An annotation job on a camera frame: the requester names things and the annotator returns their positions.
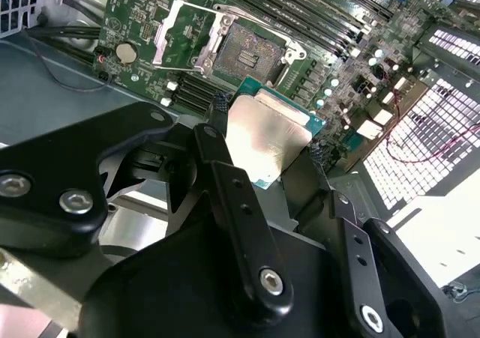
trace cable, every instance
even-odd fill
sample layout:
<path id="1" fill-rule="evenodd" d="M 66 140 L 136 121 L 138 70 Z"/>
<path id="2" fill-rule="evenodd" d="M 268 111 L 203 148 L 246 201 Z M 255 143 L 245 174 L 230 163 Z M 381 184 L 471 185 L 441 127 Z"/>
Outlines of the cable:
<path id="1" fill-rule="evenodd" d="M 434 158 L 437 158 L 438 156 L 442 155 L 444 152 L 446 152 L 447 150 L 449 150 L 453 145 L 455 145 L 455 143 L 458 142 L 458 140 L 460 138 L 462 138 L 463 136 L 465 136 L 467 133 L 472 133 L 472 132 L 476 132 L 477 130 L 480 130 L 480 123 L 475 123 L 475 124 L 472 124 L 468 129 L 466 129 L 465 131 L 459 133 L 458 135 L 452 137 L 449 141 L 447 141 L 447 143 L 445 143 L 439 150 L 437 150 L 435 153 L 433 153 L 431 156 L 429 157 L 426 157 L 426 158 L 422 158 L 420 160 L 402 160 L 396 156 L 393 155 L 393 153 L 390 151 L 390 135 L 392 134 L 392 131 L 393 129 L 398 125 L 398 123 L 400 122 L 400 118 L 401 118 L 401 114 L 400 114 L 400 106 L 399 106 L 399 102 L 398 102 L 398 92 L 393 90 L 393 96 L 394 96 L 394 105 L 397 109 L 397 121 L 394 123 L 393 127 L 390 129 L 390 132 L 388 132 L 385 140 L 386 140 L 386 150 L 387 150 L 387 153 L 388 155 L 390 156 L 391 159 L 397 161 L 397 162 L 400 162 L 400 163 L 405 163 L 405 164 L 408 164 L 408 163 L 411 163 L 411 164 L 416 164 L 416 163 L 424 163 L 424 162 L 428 162 L 429 160 L 432 160 Z"/>
<path id="2" fill-rule="evenodd" d="M 37 47 L 37 44 L 34 42 L 33 38 L 31 38 L 29 36 L 29 34 L 27 33 L 27 31 L 25 29 L 23 29 L 22 31 L 22 34 L 28 39 L 28 41 L 30 42 L 30 45 L 35 53 L 35 55 L 38 57 L 38 59 L 40 59 L 40 62 L 41 64 L 43 65 L 43 67 L 45 68 L 46 72 L 48 73 L 48 75 L 50 76 L 50 78 L 53 80 L 53 82 L 57 83 L 58 85 L 60 85 L 61 87 L 65 88 L 65 89 L 68 89 L 70 91 L 75 91 L 75 92 L 81 92 L 81 93 L 90 93 L 90 92 L 96 92 L 96 91 L 100 91 L 106 87 L 109 86 L 109 84 L 112 82 L 112 75 L 111 74 L 108 74 L 108 80 L 105 82 L 105 83 L 102 83 L 101 85 L 99 85 L 98 87 L 92 87 L 92 88 L 78 88 L 78 87 L 72 87 L 70 85 L 66 85 L 64 84 L 63 82 L 59 81 L 55 75 L 52 73 L 52 71 L 48 68 L 48 65 L 47 63 L 45 62 L 45 59 L 44 57 L 42 56 L 40 50 L 38 49 Z"/>
<path id="3" fill-rule="evenodd" d="M 63 0 L 63 3 L 68 7 L 72 7 L 74 10 L 78 10 L 83 16 L 87 17 L 91 21 L 97 23 L 98 25 L 102 24 L 103 19 L 97 16 L 95 13 L 90 11 L 87 7 L 82 6 L 80 3 L 74 0 Z"/>

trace electrolytic capacitor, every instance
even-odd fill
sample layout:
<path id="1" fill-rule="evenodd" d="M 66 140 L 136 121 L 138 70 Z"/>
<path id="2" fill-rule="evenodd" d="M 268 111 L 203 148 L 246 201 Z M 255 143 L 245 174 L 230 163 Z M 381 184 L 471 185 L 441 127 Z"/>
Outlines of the electrolytic capacitor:
<path id="1" fill-rule="evenodd" d="M 384 62 L 390 67 L 391 70 L 398 70 L 400 68 L 400 65 L 395 63 L 395 61 L 390 58 L 385 58 Z"/>
<path id="2" fill-rule="evenodd" d="M 377 87 L 375 87 L 375 85 L 372 82 L 368 82 L 365 88 L 372 93 L 375 93 L 377 91 Z"/>
<path id="3" fill-rule="evenodd" d="M 337 87 L 338 85 L 340 85 L 340 80 L 338 78 L 330 79 L 330 86 L 331 87 Z"/>
<path id="4" fill-rule="evenodd" d="M 340 107 L 340 110 L 342 111 L 342 113 L 348 113 L 348 107 L 347 105 L 345 105 L 345 103 L 340 102 L 338 106 Z"/>
<path id="5" fill-rule="evenodd" d="M 348 130 L 348 129 L 350 128 L 350 125 L 349 125 L 349 123 L 347 122 L 347 120 L 342 119 L 342 120 L 341 120 L 341 123 L 342 123 L 342 127 L 343 127 L 344 130 Z"/>
<path id="6" fill-rule="evenodd" d="M 381 50 L 380 48 L 376 48 L 373 50 L 373 56 L 375 58 L 382 58 L 383 57 L 383 50 Z"/>

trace aluminum surface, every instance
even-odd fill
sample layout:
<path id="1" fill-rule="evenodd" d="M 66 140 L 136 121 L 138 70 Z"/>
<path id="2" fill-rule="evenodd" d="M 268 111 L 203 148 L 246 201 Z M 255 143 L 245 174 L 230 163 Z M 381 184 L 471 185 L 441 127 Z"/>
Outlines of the aluminum surface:
<path id="1" fill-rule="evenodd" d="M 268 188 L 309 143 L 311 133 L 276 110 L 241 95 L 229 110 L 226 144 L 232 161 Z"/>

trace capacitor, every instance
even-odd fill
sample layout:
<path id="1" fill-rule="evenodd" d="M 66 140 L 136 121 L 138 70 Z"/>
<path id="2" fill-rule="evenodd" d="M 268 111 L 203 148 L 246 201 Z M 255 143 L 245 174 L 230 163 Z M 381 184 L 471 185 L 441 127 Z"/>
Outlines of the capacitor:
<path id="1" fill-rule="evenodd" d="M 383 57 L 383 51 L 380 48 L 376 48 L 373 50 L 373 56 L 375 58 L 382 58 Z"/>
<path id="2" fill-rule="evenodd" d="M 372 82 L 368 82 L 366 88 L 372 93 L 375 93 L 377 91 L 377 87 L 375 87 Z"/>
<path id="3" fill-rule="evenodd" d="M 350 125 L 348 124 L 348 122 L 345 119 L 342 119 L 341 123 L 342 123 L 342 127 L 343 127 L 344 130 L 348 130 L 350 128 Z"/>
<path id="4" fill-rule="evenodd" d="M 395 61 L 390 58 L 385 58 L 384 62 L 390 67 L 391 70 L 398 70 L 400 68 L 400 65 L 395 63 Z"/>
<path id="5" fill-rule="evenodd" d="M 374 66 L 375 64 L 377 64 L 377 59 L 376 59 L 375 57 L 368 57 L 367 62 L 368 62 L 368 65 L 369 65 L 370 67 L 372 67 L 372 66 Z"/>
<path id="6" fill-rule="evenodd" d="M 387 77 L 385 69 L 381 64 L 375 64 L 372 67 L 372 73 L 377 79 L 380 79 L 380 80 L 385 79 Z"/>
<path id="7" fill-rule="evenodd" d="M 340 110 L 342 111 L 342 113 L 348 113 L 348 107 L 345 105 L 345 103 L 340 102 L 338 106 L 340 107 Z"/>
<path id="8" fill-rule="evenodd" d="M 138 57 L 137 48 L 129 42 L 120 43 L 115 53 L 122 64 L 132 64 Z"/>
<path id="9" fill-rule="evenodd" d="M 338 78 L 330 79 L 330 86 L 331 87 L 338 87 L 340 85 L 340 80 Z"/>

